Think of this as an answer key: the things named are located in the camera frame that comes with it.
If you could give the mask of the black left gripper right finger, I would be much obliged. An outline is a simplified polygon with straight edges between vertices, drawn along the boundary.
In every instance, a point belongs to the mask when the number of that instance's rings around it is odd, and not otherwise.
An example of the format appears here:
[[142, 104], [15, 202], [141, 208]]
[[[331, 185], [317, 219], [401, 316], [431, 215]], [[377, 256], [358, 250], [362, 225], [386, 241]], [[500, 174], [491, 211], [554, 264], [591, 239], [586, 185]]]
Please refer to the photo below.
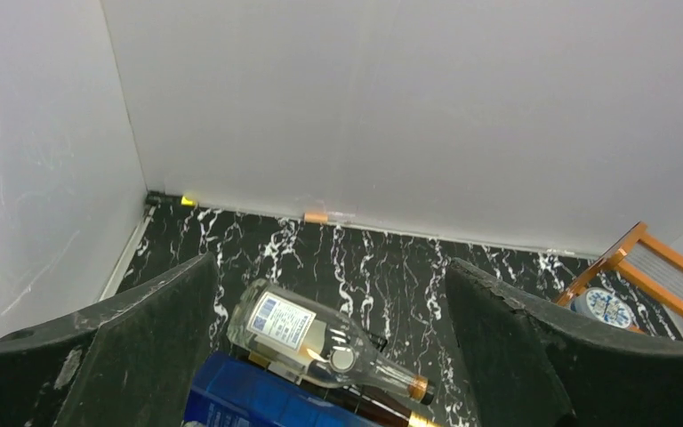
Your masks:
[[446, 299], [484, 426], [683, 426], [683, 342], [528, 294], [461, 259]]

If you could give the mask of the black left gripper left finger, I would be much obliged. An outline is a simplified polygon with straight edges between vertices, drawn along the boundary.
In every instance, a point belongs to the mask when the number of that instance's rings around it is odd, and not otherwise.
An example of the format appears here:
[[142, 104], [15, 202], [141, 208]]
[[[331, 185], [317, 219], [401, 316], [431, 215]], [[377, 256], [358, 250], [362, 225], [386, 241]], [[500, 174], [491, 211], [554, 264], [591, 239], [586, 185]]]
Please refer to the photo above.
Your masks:
[[218, 270], [194, 257], [0, 339], [0, 426], [177, 426], [210, 352]]

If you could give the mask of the blue square glass bottle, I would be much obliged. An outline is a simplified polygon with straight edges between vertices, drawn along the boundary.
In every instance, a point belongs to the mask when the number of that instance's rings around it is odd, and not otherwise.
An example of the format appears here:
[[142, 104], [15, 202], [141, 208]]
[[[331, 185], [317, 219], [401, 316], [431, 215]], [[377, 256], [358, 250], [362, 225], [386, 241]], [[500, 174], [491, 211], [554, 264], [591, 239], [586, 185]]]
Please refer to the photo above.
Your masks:
[[197, 371], [184, 426], [373, 426], [254, 365], [216, 351]]

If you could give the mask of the clear round glass bottle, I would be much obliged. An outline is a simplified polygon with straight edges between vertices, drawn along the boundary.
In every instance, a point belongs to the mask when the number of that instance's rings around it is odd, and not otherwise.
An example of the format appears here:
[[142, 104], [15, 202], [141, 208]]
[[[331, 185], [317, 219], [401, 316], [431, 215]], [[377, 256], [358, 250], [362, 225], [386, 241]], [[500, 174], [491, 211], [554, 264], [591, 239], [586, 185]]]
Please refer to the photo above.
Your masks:
[[349, 316], [264, 278], [240, 296], [227, 337], [321, 387], [373, 386], [423, 405], [435, 397], [428, 378], [385, 357]]

